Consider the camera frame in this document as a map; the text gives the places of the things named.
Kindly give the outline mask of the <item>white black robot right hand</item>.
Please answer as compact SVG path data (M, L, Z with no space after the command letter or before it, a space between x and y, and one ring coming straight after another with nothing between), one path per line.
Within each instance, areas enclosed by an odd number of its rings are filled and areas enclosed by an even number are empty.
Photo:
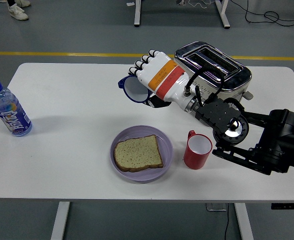
M175 102L184 111L193 98L184 95L189 75L164 52L150 50L129 68L129 73L160 100Z

